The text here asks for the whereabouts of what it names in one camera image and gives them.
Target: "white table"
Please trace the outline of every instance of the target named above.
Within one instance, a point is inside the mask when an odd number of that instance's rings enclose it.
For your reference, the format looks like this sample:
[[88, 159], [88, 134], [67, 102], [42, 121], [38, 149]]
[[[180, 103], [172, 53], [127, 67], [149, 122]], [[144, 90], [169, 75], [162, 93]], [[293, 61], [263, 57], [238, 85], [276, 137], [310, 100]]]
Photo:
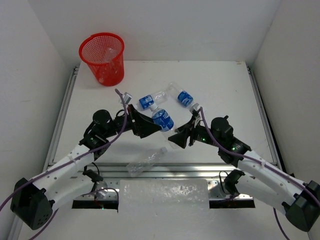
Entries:
[[[126, 61], [124, 66], [124, 80], [116, 86], [122, 93], [129, 92], [137, 101], [175, 81], [203, 105], [209, 123], [215, 117], [229, 115], [234, 135], [267, 161], [277, 163], [277, 159], [272, 158], [275, 156], [274, 146], [270, 133], [265, 131], [265, 119], [261, 118], [262, 111], [259, 109], [261, 105], [256, 101], [255, 86], [252, 85], [244, 62]], [[79, 142], [95, 111], [106, 109], [115, 117], [121, 105], [114, 89], [115, 87], [101, 86], [88, 66], [83, 63], [80, 65], [57, 151], [51, 152], [55, 157], [49, 161], [49, 165], [61, 159]], [[172, 99], [161, 107], [169, 112], [178, 126], [191, 117], [186, 109]], [[151, 115], [149, 110], [143, 113]], [[169, 150], [164, 159], [165, 163], [189, 165], [197, 170], [206, 167], [212, 170], [210, 173], [215, 174], [215, 168], [232, 169], [222, 162], [217, 155], [217, 149], [212, 146], [196, 142], [194, 146], [184, 150], [171, 149], [158, 132], [140, 139], [130, 131], [124, 133], [108, 149], [98, 160], [98, 165], [102, 169], [111, 168], [110, 163], [125, 166], [143, 151], [163, 146]], [[112, 171], [105, 170], [104, 174], [108, 176], [111, 173]], [[151, 171], [148, 174], [146, 177], [156, 175], [156, 172]], [[197, 173], [196, 177], [207, 178], [207, 175], [202, 174]], [[154, 217], [147, 213], [130, 221], [121, 212], [117, 214], [115, 210], [71, 209], [71, 204], [68, 204], [58, 212], [51, 226], [38, 239], [284, 239], [277, 227], [272, 208], [257, 200], [255, 206], [256, 208], [210, 209], [207, 214], [192, 217], [175, 210], [176, 216], [182, 221], [176, 218], [167, 219], [165, 215], [162, 215], [162, 218]], [[283, 216], [279, 218], [291, 240], [308, 239], [306, 233], [293, 227]], [[25, 240], [34, 234], [34, 231], [23, 225], [18, 239]]]

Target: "plastic bottle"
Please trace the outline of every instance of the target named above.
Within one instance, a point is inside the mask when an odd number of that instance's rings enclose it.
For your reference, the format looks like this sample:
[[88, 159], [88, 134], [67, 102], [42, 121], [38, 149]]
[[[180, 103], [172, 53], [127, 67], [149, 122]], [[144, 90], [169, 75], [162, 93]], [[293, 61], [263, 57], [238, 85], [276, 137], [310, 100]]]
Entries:
[[185, 108], [191, 108], [195, 104], [194, 98], [189, 93], [187, 93], [182, 87], [180, 87], [176, 82], [169, 83], [167, 91]]
[[[128, 99], [126, 101], [126, 104], [129, 104], [132, 96], [126, 92], [123, 97], [125, 99]], [[140, 98], [136, 104], [133, 104], [133, 106], [138, 111], [144, 111], [144, 110], [148, 109], [154, 103], [159, 105], [159, 104], [164, 103], [167, 100], [168, 100], [168, 94], [167, 94], [166, 90], [161, 89], [159, 91], [156, 91], [152, 94], [149, 94], [147, 96]]]
[[[166, 110], [160, 108], [156, 103], [152, 104], [150, 106], [150, 110], [152, 111], [151, 118], [153, 119], [153, 122], [159, 126], [161, 126], [162, 135], [165, 137], [166, 140], [175, 133], [175, 123], [172, 120], [172, 118], [169, 116]], [[173, 149], [179, 148], [178, 145], [175, 143], [168, 141], [170, 146]]]
[[131, 177], [136, 177], [143, 171], [149, 170], [154, 164], [160, 162], [161, 158], [168, 152], [165, 147], [155, 150], [148, 150], [139, 156], [138, 159], [126, 166]]

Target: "black cable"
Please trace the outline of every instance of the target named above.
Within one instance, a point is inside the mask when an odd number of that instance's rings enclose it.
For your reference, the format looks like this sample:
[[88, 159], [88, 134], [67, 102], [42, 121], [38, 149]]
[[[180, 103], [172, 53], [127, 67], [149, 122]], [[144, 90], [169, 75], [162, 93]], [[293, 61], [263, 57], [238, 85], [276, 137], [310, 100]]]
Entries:
[[125, 110], [121, 109], [115, 114], [115, 117], [123, 117], [124, 115], [125, 115]]
[[96, 169], [98, 171], [98, 175], [100, 175], [100, 170], [99, 170], [98, 166], [94, 162], [92, 162], [92, 164], [96, 167]]
[[227, 176], [229, 175], [226, 171], [220, 171], [219, 172], [219, 180], [220, 180], [220, 185], [221, 185], [221, 189], [222, 189], [222, 192], [227, 195], [227, 193], [225, 192], [225, 189], [224, 189], [224, 185], [222, 184], [222, 179], [221, 179], [221, 173], [225, 173]]

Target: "basket rim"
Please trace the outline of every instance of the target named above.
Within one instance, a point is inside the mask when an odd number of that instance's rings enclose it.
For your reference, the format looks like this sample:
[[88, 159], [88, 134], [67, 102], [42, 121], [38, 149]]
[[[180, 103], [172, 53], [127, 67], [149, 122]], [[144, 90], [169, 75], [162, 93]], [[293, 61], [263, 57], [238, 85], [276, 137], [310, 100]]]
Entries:
[[112, 59], [112, 61], [117, 60], [124, 53], [125, 42], [123, 41], [123, 39], [120, 36], [118, 36], [118, 35], [116, 35], [114, 33], [111, 33], [111, 32], [99, 32], [99, 33], [96, 33], [96, 34], [92, 34], [90, 37], [88, 37], [86, 40], [84, 40], [83, 43], [81, 43], [81, 45], [79, 47], [79, 56], [80, 56], [81, 60], [84, 61], [88, 65], [91, 65], [91, 66], [105, 66], [105, 65], [108, 64], [108, 63], [93, 63], [93, 62], [87, 61], [84, 58], [84, 56], [82, 55], [82, 50], [83, 50], [84, 46], [89, 41], [91, 41], [92, 39], [94, 39], [96, 37], [100, 37], [100, 36], [114, 37], [114, 38], [118, 39], [121, 42], [121, 46], [122, 46], [121, 51]]

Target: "gray wall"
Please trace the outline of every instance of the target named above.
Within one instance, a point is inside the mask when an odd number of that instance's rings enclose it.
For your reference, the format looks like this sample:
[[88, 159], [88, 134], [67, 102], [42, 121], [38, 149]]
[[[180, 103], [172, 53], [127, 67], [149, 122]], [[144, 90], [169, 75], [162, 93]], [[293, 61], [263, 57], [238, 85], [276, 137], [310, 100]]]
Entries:
[[[63, 60], [26, 0], [0, 1], [0, 203], [43, 168], [68, 80]], [[13, 220], [0, 213], [0, 239]]]
[[68, 65], [91, 34], [124, 39], [127, 60], [252, 63], [281, 0], [29, 0]]
[[283, 0], [254, 72], [286, 166], [320, 183], [319, 0]]

